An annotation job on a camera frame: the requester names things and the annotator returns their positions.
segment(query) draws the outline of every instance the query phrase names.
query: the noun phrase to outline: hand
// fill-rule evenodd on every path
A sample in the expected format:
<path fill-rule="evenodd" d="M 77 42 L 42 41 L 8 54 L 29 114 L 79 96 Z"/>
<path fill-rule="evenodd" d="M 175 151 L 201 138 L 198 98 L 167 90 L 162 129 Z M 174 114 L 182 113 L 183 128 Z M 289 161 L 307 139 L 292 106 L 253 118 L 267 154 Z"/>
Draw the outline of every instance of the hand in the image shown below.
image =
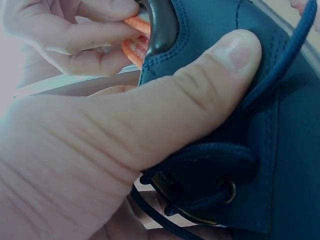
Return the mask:
<path fill-rule="evenodd" d="M 107 77 L 131 62 L 118 47 L 109 53 L 91 50 L 138 36 L 123 19 L 134 16 L 134 0 L 4 0 L 3 24 L 61 72 Z M 77 23 L 76 16 L 92 21 Z"/>
<path fill-rule="evenodd" d="M 17 100 L 0 127 L 1 239 L 178 240 L 144 228 L 139 219 L 148 220 L 127 198 L 132 184 L 220 126 L 260 59 L 258 39 L 235 30 L 173 76 L 138 88 Z M 160 211 L 156 195 L 146 194 Z M 215 227 L 191 231 L 230 237 Z"/>

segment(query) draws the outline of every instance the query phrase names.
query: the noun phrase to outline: blue shoe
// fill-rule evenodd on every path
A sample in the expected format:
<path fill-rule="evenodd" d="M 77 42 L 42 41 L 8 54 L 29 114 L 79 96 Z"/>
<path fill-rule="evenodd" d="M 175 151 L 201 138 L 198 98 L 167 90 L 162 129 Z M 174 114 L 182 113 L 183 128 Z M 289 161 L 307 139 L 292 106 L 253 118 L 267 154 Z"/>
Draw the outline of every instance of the blue shoe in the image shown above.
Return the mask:
<path fill-rule="evenodd" d="M 233 240 L 320 239 L 320 57 L 306 41 L 317 1 L 293 29 L 260 0 L 141 0 L 151 37 L 139 84 L 173 75 L 234 29 L 253 32 L 262 61 L 219 129 L 140 178 L 165 214 L 227 228 Z M 132 197 L 164 228 L 201 240 Z"/>

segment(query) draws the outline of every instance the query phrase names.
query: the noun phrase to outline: orange shoelace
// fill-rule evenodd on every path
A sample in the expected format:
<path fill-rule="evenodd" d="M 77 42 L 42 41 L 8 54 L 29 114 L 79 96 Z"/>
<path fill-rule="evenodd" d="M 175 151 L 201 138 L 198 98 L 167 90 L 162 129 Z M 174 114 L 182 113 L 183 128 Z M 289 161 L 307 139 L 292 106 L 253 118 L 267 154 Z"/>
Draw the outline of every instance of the orange shoelace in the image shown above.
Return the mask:
<path fill-rule="evenodd" d="M 141 9 L 137 16 L 124 21 L 142 33 L 139 37 L 128 39 L 122 43 L 124 54 L 133 64 L 141 69 L 146 57 L 151 34 L 149 15 L 145 10 Z"/>

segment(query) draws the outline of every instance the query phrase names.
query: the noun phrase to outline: skin wrinkle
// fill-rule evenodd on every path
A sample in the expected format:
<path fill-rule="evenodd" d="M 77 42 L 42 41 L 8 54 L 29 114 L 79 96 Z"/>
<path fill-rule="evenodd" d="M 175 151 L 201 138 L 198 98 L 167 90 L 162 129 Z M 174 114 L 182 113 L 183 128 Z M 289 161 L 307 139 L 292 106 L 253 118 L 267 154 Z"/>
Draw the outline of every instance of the skin wrinkle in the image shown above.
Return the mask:
<path fill-rule="evenodd" d="M 82 156 L 84 156 L 89 162 L 93 163 L 97 169 L 101 170 L 101 166 L 96 164 L 96 161 L 92 161 L 92 158 L 89 154 L 87 154 L 85 151 L 83 151 L 80 147 L 76 146 L 75 144 L 72 144 L 71 141 L 65 140 L 63 139 L 63 137 L 60 137 L 58 134 L 55 134 L 54 132 L 50 131 L 50 134 L 52 134 L 53 136 L 55 136 L 57 139 L 59 139 L 62 143 L 64 143 L 66 146 L 70 147 L 71 149 L 73 149 L 76 153 L 80 153 Z M 120 184 L 123 185 L 123 187 L 126 189 L 128 188 L 128 184 L 123 184 L 121 181 L 119 182 Z M 109 194 L 115 196 L 115 197 L 119 197 L 122 196 L 122 193 L 116 193 L 116 192 L 108 192 Z"/>
<path fill-rule="evenodd" d="M 82 205 L 78 205 L 77 206 L 79 209 L 83 209 L 83 206 Z"/>
<path fill-rule="evenodd" d="M 184 72 L 184 73 L 181 73 L 181 79 L 186 79 L 188 80 L 189 84 L 191 83 L 193 86 L 194 86 L 194 90 L 195 91 L 199 91 L 199 86 L 196 84 L 197 80 L 193 77 L 192 74 L 189 74 L 188 72 Z M 200 97 L 198 96 L 195 96 L 195 95 L 198 95 L 198 94 L 194 94 L 194 93 L 191 93 L 187 87 L 184 87 L 183 84 L 181 84 L 181 79 L 178 78 L 176 80 L 173 80 L 172 82 L 177 86 L 177 88 L 179 88 L 183 94 L 189 99 L 191 100 L 196 106 L 197 108 L 200 108 L 202 109 L 204 112 L 207 112 L 208 109 L 207 107 L 205 107 L 205 104 L 203 103 L 203 101 L 200 99 Z"/>
<path fill-rule="evenodd" d="M 17 210 L 23 216 L 23 218 L 26 220 L 28 225 L 32 228 L 33 230 L 32 232 L 36 235 L 37 239 L 40 240 L 41 238 L 40 238 L 39 231 L 36 228 L 35 224 L 32 222 L 32 220 L 28 217 L 28 215 L 25 214 L 24 211 L 21 209 L 21 207 L 18 204 L 16 204 L 15 201 L 13 201 L 10 197 L 7 196 L 6 200 L 9 202 L 9 204 L 11 204 L 14 207 L 15 210 Z"/>
<path fill-rule="evenodd" d="M 96 127 L 98 127 L 101 130 L 101 132 L 103 132 L 106 135 L 107 139 L 110 139 L 112 140 L 112 142 L 115 142 L 116 144 L 118 144 L 118 146 L 120 146 L 120 148 L 124 150 L 123 153 L 126 153 L 126 155 L 131 158 L 134 157 L 134 152 L 132 152 L 131 150 L 132 148 L 129 146 L 129 144 L 127 144 L 125 140 L 122 140 L 121 137 L 117 137 L 117 134 L 116 134 L 117 131 L 108 130 L 107 128 L 102 127 L 100 123 L 97 122 L 95 119 L 93 119 L 89 113 L 83 111 L 82 108 L 79 110 L 83 113 L 83 116 L 85 116 L 88 120 L 90 120 Z M 138 176 L 136 169 L 130 168 L 128 165 L 124 164 L 123 161 L 119 160 L 118 157 L 111 154 L 110 152 L 106 152 L 106 151 L 103 151 L 103 152 L 107 154 L 107 156 L 111 161 L 114 161 L 117 165 L 121 166 L 123 169 L 126 169 L 130 173 L 134 173 L 135 175 Z"/>
<path fill-rule="evenodd" d="M 109 236 L 106 224 L 103 225 L 103 229 L 104 229 L 106 240 L 110 240 L 110 236 Z"/>
<path fill-rule="evenodd" d="M 188 232 L 192 232 L 205 240 L 233 240 L 232 236 L 220 227 L 211 227 L 206 225 L 184 227 Z M 154 228 L 148 231 L 148 240 L 177 240 L 177 237 L 170 233 L 167 234 L 163 228 Z"/>
<path fill-rule="evenodd" d="M 93 9 L 89 6 L 89 5 L 87 5 L 86 3 L 84 3 L 83 1 L 81 1 L 80 3 L 79 3 L 79 5 L 78 5 L 78 8 L 77 8 L 77 10 L 76 10 L 76 15 L 79 15 L 80 14 L 80 12 L 81 12 L 81 9 L 87 9 L 87 11 L 89 11 L 88 9 L 90 9 L 91 11 L 93 11 Z M 96 15 L 101 15 L 101 16 L 103 16 L 105 13 L 103 12 L 103 11 L 99 11 L 99 10 L 101 10 L 101 9 L 96 9 Z"/>
<path fill-rule="evenodd" d="M 183 104 L 184 106 L 188 106 L 189 109 L 193 109 L 193 114 L 197 115 L 197 116 L 203 116 L 203 117 L 206 117 L 207 119 L 211 119 L 212 116 L 208 113 L 208 112 L 205 112 L 203 113 L 202 112 L 202 109 L 201 108 L 198 108 L 198 107 L 194 107 L 194 102 L 193 101 L 190 101 L 190 99 L 184 94 L 184 92 L 180 89 L 179 86 L 176 86 L 176 83 L 174 81 L 178 81 L 180 79 L 180 81 L 183 81 L 177 74 L 173 77 L 173 78 L 169 78 L 169 77 L 164 77 L 164 78 L 161 78 L 161 80 L 159 81 L 156 81 L 153 85 L 156 86 L 158 85 L 157 87 L 159 88 L 159 90 L 168 90 L 170 89 L 169 91 L 174 93 L 177 97 L 177 99 L 179 99 L 180 102 L 183 102 L 185 104 Z M 170 98 L 164 98 L 162 99 L 162 106 L 165 106 L 165 105 L 170 105 L 172 104 L 170 101 L 172 101 L 173 99 L 170 97 Z M 180 126 L 183 126 L 183 128 L 185 130 L 188 130 L 190 128 L 193 128 L 195 126 L 193 125 L 190 125 L 190 123 L 188 121 L 184 122 L 184 121 L 181 121 L 180 123 Z M 167 132 L 168 134 L 168 138 L 166 139 L 166 141 L 172 141 L 172 138 L 171 136 L 172 135 L 176 135 L 175 132 Z M 173 137 L 173 140 L 174 142 L 171 142 L 170 144 L 172 145 L 177 145 L 179 142 L 179 140 L 177 140 L 177 138 L 174 136 Z M 155 155 L 161 155 L 161 158 L 162 159 L 165 159 L 168 155 L 162 155 L 161 152 L 157 152 Z"/>
<path fill-rule="evenodd" d="M 99 52 L 98 55 L 98 62 L 99 62 L 99 68 L 104 69 L 104 66 L 102 65 L 103 59 L 104 59 L 105 54 L 103 52 Z"/>
<path fill-rule="evenodd" d="M 78 172 L 77 171 L 77 174 L 74 173 L 73 171 L 70 172 L 70 176 L 72 176 L 74 179 L 76 179 L 77 181 L 79 181 L 82 185 L 85 185 L 88 189 L 91 189 L 91 190 L 98 190 L 99 192 L 104 192 L 103 189 L 101 188 L 98 188 L 96 185 L 92 184 L 91 182 L 88 182 L 84 177 L 83 177 L 83 174 L 81 174 L 82 172 Z M 109 203 L 107 201 L 103 201 L 104 204 L 106 206 L 110 206 L 110 207 L 114 207 L 113 205 L 109 205 Z M 79 209 L 82 209 L 83 206 L 81 205 L 78 205 L 77 202 L 75 203 L 72 203 L 74 204 L 75 206 L 77 206 Z M 88 212 L 91 212 L 92 214 L 95 214 L 95 212 L 93 211 L 90 211 L 90 209 L 87 208 L 87 211 Z"/>
<path fill-rule="evenodd" d="M 96 188 L 95 186 L 90 185 L 90 183 L 87 183 L 86 185 L 87 185 L 87 186 L 92 186 L 91 189 Z M 107 207 L 109 207 L 109 206 L 110 206 L 110 209 L 115 209 L 115 208 L 117 208 L 117 207 L 118 207 L 118 204 L 114 205 L 114 204 L 111 204 L 111 203 L 121 202 L 120 199 L 123 199 L 123 196 L 124 196 L 123 194 L 120 194 L 120 193 L 118 194 L 118 193 L 115 193 L 115 192 L 105 191 L 105 190 L 103 191 L 103 194 L 105 194 L 106 196 L 113 196 L 113 198 L 111 198 L 111 201 L 106 201 L 106 198 L 105 198 L 105 197 L 101 197 L 100 200 L 98 200 L 101 204 L 103 203 L 105 209 L 106 209 Z M 84 206 L 83 206 L 83 205 L 78 205 L 77 207 L 78 207 L 79 209 L 82 209 L 82 211 L 84 210 Z M 96 216 L 97 213 L 90 210 L 92 206 L 90 205 L 90 206 L 88 206 L 88 207 L 85 208 L 86 211 L 88 211 L 89 213 L 92 213 L 94 216 Z"/>
<path fill-rule="evenodd" d="M 98 189 L 95 185 L 93 185 L 92 183 L 90 183 L 90 182 L 88 182 L 88 181 L 86 181 L 85 179 L 83 179 L 83 178 L 81 178 L 81 176 L 78 176 L 77 174 L 74 174 L 73 172 L 70 172 L 70 176 L 72 177 L 72 178 L 74 178 L 75 180 L 77 180 L 77 181 L 79 181 L 82 185 L 85 185 L 88 189 L 92 189 L 92 190 L 94 190 L 94 189 L 96 189 L 96 190 L 101 190 L 101 189 Z M 84 206 L 83 205 L 81 205 L 81 204 L 78 204 L 78 202 L 77 201 L 71 201 L 70 199 L 68 199 L 67 197 L 65 197 L 65 195 L 63 195 L 63 194 L 60 194 L 59 196 L 59 199 L 61 199 L 61 202 L 64 202 L 64 203 L 67 203 L 67 204 L 69 204 L 69 203 L 72 203 L 72 206 L 73 207 L 76 207 L 76 208 L 78 208 L 79 210 L 81 210 L 81 211 L 83 211 L 84 210 Z M 108 207 L 108 206 L 110 206 L 110 208 L 114 208 L 115 206 L 113 206 L 113 205 L 109 205 L 109 202 L 108 201 L 103 201 L 103 204 L 106 206 L 106 207 Z M 86 208 L 85 209 L 87 212 L 89 212 L 90 214 L 93 214 L 93 215 L 96 215 L 96 212 L 94 212 L 94 211 L 92 211 L 91 210 L 91 208 Z M 78 222 L 76 222 L 76 221 L 71 221 L 72 223 L 74 223 L 76 226 L 81 226 Z"/>
<path fill-rule="evenodd" d="M 80 52 L 76 52 L 76 53 L 74 53 L 74 54 L 72 54 L 72 55 L 69 55 L 69 65 L 70 66 L 72 66 L 73 64 L 73 62 L 74 61 L 76 61 L 77 60 L 77 58 L 79 57 L 79 56 L 81 56 L 81 54 L 82 54 L 82 52 L 80 51 Z"/>
<path fill-rule="evenodd" d="M 0 176 L 0 181 L 2 182 L 2 184 L 18 199 L 20 200 L 22 203 L 24 203 L 32 212 L 35 213 L 36 216 L 39 217 L 39 219 L 42 220 L 43 223 L 45 223 L 45 225 L 50 229 L 50 225 L 48 223 L 48 220 L 35 208 L 32 206 L 32 204 L 30 204 L 29 202 L 27 202 L 22 196 L 20 196 L 4 179 L 1 178 Z"/>
<path fill-rule="evenodd" d="M 207 58 L 207 62 L 208 63 L 212 63 L 214 66 L 216 66 L 216 65 L 219 65 L 220 67 L 222 67 L 221 66 L 221 63 L 219 63 L 219 62 L 217 62 L 213 57 L 212 57 L 212 55 L 210 55 L 210 54 L 205 54 L 205 57 Z M 231 72 L 229 72 L 228 74 L 230 74 L 230 78 L 237 78 L 237 77 L 239 77 L 239 76 L 237 76 L 237 75 L 235 75 L 235 74 L 233 74 L 233 73 L 231 73 Z M 220 94 L 219 94 L 219 91 L 218 91 L 218 89 L 217 89 L 217 86 L 215 86 L 215 84 L 212 82 L 212 81 L 208 81 L 209 83 L 210 83 L 210 86 L 211 86 L 211 89 L 212 89 L 212 94 L 210 94 L 210 96 L 217 96 L 216 97 L 216 99 L 218 99 L 218 100 L 221 100 L 221 99 L 223 99 L 223 96 L 220 96 Z M 212 103 L 212 105 L 213 106 L 219 106 L 221 109 L 226 109 L 225 108 L 225 106 L 223 106 L 223 107 L 221 107 L 221 101 L 219 102 L 219 104 L 215 101 L 214 99 L 213 99 L 213 101 L 211 101 L 211 103 Z"/>
<path fill-rule="evenodd" d="M 126 101 L 128 101 L 129 104 L 131 104 L 130 108 L 132 112 L 138 112 L 140 109 L 139 103 L 134 103 L 131 98 L 131 94 L 134 94 L 134 90 L 131 90 L 130 92 L 125 92 L 124 94 L 125 95 L 121 97 L 122 98 L 126 97 Z M 127 147 L 129 149 L 128 150 L 129 157 L 131 159 L 142 159 L 143 158 L 142 155 L 144 153 L 152 152 L 154 147 L 150 145 L 149 142 L 146 141 L 144 135 L 141 135 L 141 133 L 139 133 L 139 129 L 137 131 L 137 127 L 132 125 L 131 119 L 128 118 L 127 116 L 123 116 L 121 109 L 117 109 L 117 111 L 119 112 L 119 114 L 114 114 L 113 117 L 117 123 L 122 124 L 121 126 L 122 129 L 125 128 L 127 130 L 125 139 L 128 142 Z"/>
<path fill-rule="evenodd" d="M 83 25 L 93 25 L 92 22 L 86 22 L 86 23 L 82 23 Z M 122 23 L 122 22 L 112 22 L 112 23 L 101 23 L 101 22 L 95 22 L 94 23 L 94 26 L 95 28 L 99 28 L 99 31 L 100 32 L 109 32 L 109 31 L 112 31 L 113 29 L 115 29 L 115 24 L 117 24 L 117 27 L 118 28 L 124 28 L 125 24 Z M 80 27 L 78 24 L 70 24 L 68 26 L 68 28 L 65 30 L 65 34 L 66 34 L 66 39 L 65 39 L 65 44 L 64 45 L 64 51 L 69 54 L 69 55 L 72 55 L 72 54 L 75 54 L 78 52 L 77 48 L 74 47 L 74 44 L 73 44 L 73 37 L 68 37 L 68 36 L 73 36 L 74 35 L 74 32 L 76 32 L 76 28 Z M 105 42 L 101 43 L 100 47 L 103 47 L 105 45 L 109 45 L 109 46 L 113 46 L 113 45 L 116 45 L 119 43 L 119 40 L 115 37 L 115 38 L 110 38 L 108 40 L 106 40 Z M 90 49 L 90 48 L 93 48 L 93 47 L 98 47 L 98 46 L 92 46 L 92 45 L 87 45 L 86 46 L 86 49 Z"/>
<path fill-rule="evenodd" d="M 76 15 L 79 6 L 74 4 L 74 0 L 50 0 L 51 13 L 60 13 L 62 18 L 69 21 L 72 24 L 77 24 Z"/>
<path fill-rule="evenodd" d="M 96 145 L 92 145 L 90 144 L 90 141 L 88 141 L 85 137 L 75 133 L 75 136 L 77 136 L 79 139 L 81 139 L 84 143 L 88 144 L 88 146 L 91 146 L 94 150 L 96 150 L 98 153 L 102 154 L 103 156 L 106 156 L 106 160 L 111 160 L 113 161 L 117 166 L 119 166 L 118 171 L 123 171 L 123 169 L 126 171 L 125 174 L 118 174 L 118 171 L 110 171 L 108 167 L 106 167 L 106 164 L 102 164 L 99 163 L 98 160 L 95 160 L 93 157 L 90 157 L 89 160 L 94 163 L 99 169 L 102 169 L 104 172 L 106 172 L 107 174 L 111 175 L 115 180 L 120 181 L 123 185 L 125 186 L 131 186 L 132 185 L 132 179 L 136 178 L 134 176 L 138 176 L 138 174 L 136 172 L 133 172 L 132 170 L 128 169 L 128 168 L 124 168 L 122 165 L 120 165 L 118 163 L 117 160 L 113 160 L 113 157 L 105 150 L 101 149 L 100 147 L 96 146 Z M 128 176 L 128 175 L 132 175 L 132 178 L 130 177 L 130 179 L 125 179 L 122 176 Z"/>
<path fill-rule="evenodd" d="M 206 57 L 209 58 L 209 61 L 213 61 L 213 58 L 210 57 L 208 54 L 206 54 Z M 210 81 L 210 77 L 207 74 L 207 72 L 203 69 L 203 67 L 201 67 L 201 64 L 199 63 L 195 63 L 194 64 L 194 68 L 198 71 L 198 74 L 200 75 L 200 78 L 206 80 L 206 83 L 209 85 L 210 88 L 210 92 L 209 91 L 205 91 L 207 92 L 206 97 L 207 99 L 210 99 L 210 103 L 212 106 L 221 106 L 221 101 L 219 101 L 220 99 L 222 99 L 222 97 L 220 97 L 219 91 L 217 90 L 217 87 L 214 85 L 213 82 Z M 209 113 L 210 111 L 212 111 L 211 107 L 206 108 L 206 106 L 204 106 L 205 110 Z"/>
<path fill-rule="evenodd" d="M 28 3 L 22 3 L 22 5 L 18 7 L 18 12 L 22 12 L 24 9 L 28 9 L 34 5 L 41 4 L 41 1 L 42 0 L 29 0 Z"/>
<path fill-rule="evenodd" d="M 96 105 L 98 106 L 97 111 L 100 110 L 100 112 L 102 111 L 103 114 L 105 114 L 106 116 L 108 115 L 107 112 L 104 112 L 105 107 L 103 107 L 101 105 L 100 101 L 99 102 L 97 101 Z M 117 123 L 117 125 L 118 125 L 117 129 L 118 130 L 121 129 L 122 132 L 124 132 L 124 129 L 129 130 L 129 132 L 125 133 L 126 137 L 123 140 L 121 140 L 121 137 L 115 138 L 116 135 L 114 135 L 112 132 L 116 133 L 117 131 L 114 131 L 114 130 L 107 131 L 107 129 L 105 127 L 100 126 L 100 124 L 97 121 L 95 121 L 95 120 L 93 120 L 93 121 L 94 121 L 95 125 L 101 127 L 101 130 L 104 133 L 106 133 L 110 139 L 115 140 L 115 142 L 118 143 L 118 146 L 120 146 L 120 148 L 123 150 L 123 151 L 121 151 L 122 155 L 123 155 L 123 159 L 130 158 L 130 161 L 128 161 L 128 163 L 129 163 L 129 162 L 132 162 L 132 159 L 140 158 L 140 155 L 137 154 L 136 152 L 137 152 L 137 150 L 138 150 L 138 152 L 141 152 L 141 143 L 144 143 L 145 141 L 144 141 L 144 139 L 142 139 L 142 140 L 137 139 L 139 137 L 139 134 L 137 134 L 135 132 L 135 128 L 132 126 L 132 124 L 130 122 L 126 122 L 126 118 L 122 117 L 121 113 L 117 114 L 117 112 L 119 112 L 119 109 L 115 109 L 114 111 L 116 113 L 113 114 L 112 117 L 114 118 L 114 123 Z M 134 169 L 134 168 L 130 167 L 129 164 L 126 164 L 125 160 L 121 160 L 119 157 L 112 157 L 111 159 L 113 161 L 115 161 L 117 164 L 119 164 L 120 166 L 122 166 L 123 168 L 129 170 L 130 172 L 137 173 L 138 171 L 140 171 L 139 169 Z"/>
<path fill-rule="evenodd" d="M 61 207 L 59 206 L 59 204 L 57 204 L 56 202 L 54 202 L 49 196 L 47 196 L 43 191 L 41 191 L 40 189 L 38 189 L 38 187 L 36 187 L 30 180 L 28 180 L 26 177 L 24 177 L 22 174 L 20 174 L 17 170 L 15 170 L 11 165 L 9 165 L 8 163 L 6 163 L 5 161 L 2 161 L 2 163 L 8 168 L 10 169 L 18 178 L 20 178 L 24 183 L 27 183 L 28 186 L 36 193 L 39 194 L 40 197 L 44 198 L 44 200 L 49 203 L 50 205 L 52 205 L 52 207 L 55 209 L 55 211 L 58 211 L 58 214 L 61 215 L 64 219 L 68 220 L 70 223 L 73 223 L 75 225 L 79 225 L 78 222 L 74 221 L 70 216 L 64 214 L 64 212 L 62 211 Z"/>

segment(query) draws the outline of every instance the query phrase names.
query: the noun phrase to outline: knuckle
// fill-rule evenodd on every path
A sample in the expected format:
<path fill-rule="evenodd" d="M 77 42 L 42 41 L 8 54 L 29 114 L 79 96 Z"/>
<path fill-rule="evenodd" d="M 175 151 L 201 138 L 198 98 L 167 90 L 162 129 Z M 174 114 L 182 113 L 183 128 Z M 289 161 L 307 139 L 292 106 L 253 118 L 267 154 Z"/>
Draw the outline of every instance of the knuckle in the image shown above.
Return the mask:
<path fill-rule="evenodd" d="M 176 81 L 179 88 L 202 110 L 212 112 L 221 106 L 214 76 L 201 64 L 194 62 L 182 68 L 178 76 L 181 79 Z"/>

